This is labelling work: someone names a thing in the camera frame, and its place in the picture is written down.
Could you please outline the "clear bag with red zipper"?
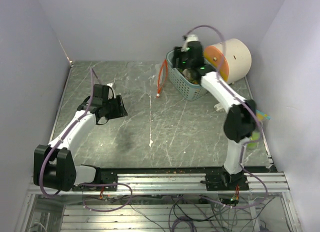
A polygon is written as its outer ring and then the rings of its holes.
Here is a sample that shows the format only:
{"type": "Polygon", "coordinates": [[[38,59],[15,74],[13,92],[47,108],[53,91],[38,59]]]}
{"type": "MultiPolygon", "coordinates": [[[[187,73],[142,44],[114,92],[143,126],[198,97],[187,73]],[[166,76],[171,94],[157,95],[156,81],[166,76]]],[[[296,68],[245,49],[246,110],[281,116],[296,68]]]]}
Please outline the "clear bag with red zipper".
{"type": "Polygon", "coordinates": [[[149,77],[152,97],[159,98],[161,96],[168,75],[169,64],[167,59],[164,59],[163,62],[154,65],[149,77]]]}

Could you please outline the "green fake fruit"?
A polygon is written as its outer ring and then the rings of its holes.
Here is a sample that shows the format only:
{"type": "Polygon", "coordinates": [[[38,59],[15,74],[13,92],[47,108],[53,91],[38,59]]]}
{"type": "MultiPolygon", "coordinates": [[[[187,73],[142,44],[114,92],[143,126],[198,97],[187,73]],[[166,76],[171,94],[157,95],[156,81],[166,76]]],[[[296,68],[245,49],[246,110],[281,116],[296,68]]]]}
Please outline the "green fake fruit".
{"type": "Polygon", "coordinates": [[[250,138],[250,141],[251,141],[251,143],[249,143],[248,145],[247,145],[247,148],[248,149],[255,149],[257,146],[258,146],[258,142],[256,142],[256,141],[259,141],[259,139],[260,139],[260,132],[259,131],[254,131],[253,133],[252,133],[252,135],[251,135],[251,138],[250,138]]]}

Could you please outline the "clear bag with teal zipper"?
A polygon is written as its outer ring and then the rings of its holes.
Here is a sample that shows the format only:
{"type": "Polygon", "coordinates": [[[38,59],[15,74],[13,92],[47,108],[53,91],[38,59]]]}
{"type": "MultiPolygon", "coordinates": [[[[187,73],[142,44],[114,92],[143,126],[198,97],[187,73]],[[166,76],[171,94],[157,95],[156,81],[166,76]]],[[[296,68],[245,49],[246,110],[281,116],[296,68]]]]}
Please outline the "clear bag with teal zipper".
{"type": "Polygon", "coordinates": [[[260,132],[260,139],[261,139],[263,137],[262,136],[263,123],[265,121],[269,121],[271,119],[271,117],[258,109],[255,111],[255,115],[259,121],[260,127],[256,127],[256,129],[254,131],[260,132]]]}

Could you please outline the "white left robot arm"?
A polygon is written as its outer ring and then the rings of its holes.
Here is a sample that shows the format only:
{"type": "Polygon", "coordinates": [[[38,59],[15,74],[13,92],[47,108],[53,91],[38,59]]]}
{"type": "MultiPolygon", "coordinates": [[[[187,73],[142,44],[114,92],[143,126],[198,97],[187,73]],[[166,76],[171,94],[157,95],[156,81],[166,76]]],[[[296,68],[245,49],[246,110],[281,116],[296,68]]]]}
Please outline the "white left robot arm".
{"type": "Polygon", "coordinates": [[[100,120],[118,119],[128,115],[122,96],[115,93],[113,83],[94,84],[93,92],[77,107],[67,127],[47,145],[38,145],[33,157],[33,183],[41,190],[50,188],[70,191],[83,185],[96,191],[102,185],[102,170],[94,165],[76,166],[73,153],[85,136],[100,125],[100,120]]]}

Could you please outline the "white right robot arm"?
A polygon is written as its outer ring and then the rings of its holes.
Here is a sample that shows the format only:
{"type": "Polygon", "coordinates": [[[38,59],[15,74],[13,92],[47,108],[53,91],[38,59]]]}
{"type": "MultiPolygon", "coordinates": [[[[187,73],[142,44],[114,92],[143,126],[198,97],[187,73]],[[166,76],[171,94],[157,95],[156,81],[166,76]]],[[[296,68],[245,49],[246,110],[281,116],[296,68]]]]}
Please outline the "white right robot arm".
{"type": "Polygon", "coordinates": [[[246,63],[244,44],[238,39],[203,48],[198,40],[186,41],[168,53],[169,66],[180,76],[190,72],[193,80],[208,91],[226,112],[223,131],[228,139],[227,156],[220,173],[220,184],[233,189],[244,180],[243,158],[252,133],[261,128],[256,116],[256,102],[238,95],[229,86],[231,64],[246,63]]]}

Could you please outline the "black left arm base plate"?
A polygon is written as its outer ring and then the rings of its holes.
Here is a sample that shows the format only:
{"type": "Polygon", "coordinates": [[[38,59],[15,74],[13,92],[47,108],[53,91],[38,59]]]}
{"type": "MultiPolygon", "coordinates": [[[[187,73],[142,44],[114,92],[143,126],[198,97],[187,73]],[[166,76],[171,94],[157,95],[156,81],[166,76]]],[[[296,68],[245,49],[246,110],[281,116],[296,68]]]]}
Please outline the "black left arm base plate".
{"type": "Polygon", "coordinates": [[[118,176],[106,168],[77,166],[76,179],[72,187],[73,192],[91,192],[102,189],[101,184],[115,184],[118,176]]]}

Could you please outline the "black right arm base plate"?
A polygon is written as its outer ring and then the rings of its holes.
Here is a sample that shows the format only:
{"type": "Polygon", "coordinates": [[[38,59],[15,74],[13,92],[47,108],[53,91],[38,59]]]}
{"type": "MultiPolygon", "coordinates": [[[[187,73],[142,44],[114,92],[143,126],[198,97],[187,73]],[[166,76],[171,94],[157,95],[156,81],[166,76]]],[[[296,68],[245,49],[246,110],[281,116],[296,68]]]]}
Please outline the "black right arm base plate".
{"type": "Polygon", "coordinates": [[[243,172],[228,174],[227,172],[206,174],[201,181],[205,184],[207,191],[248,191],[249,185],[247,177],[243,172]]]}

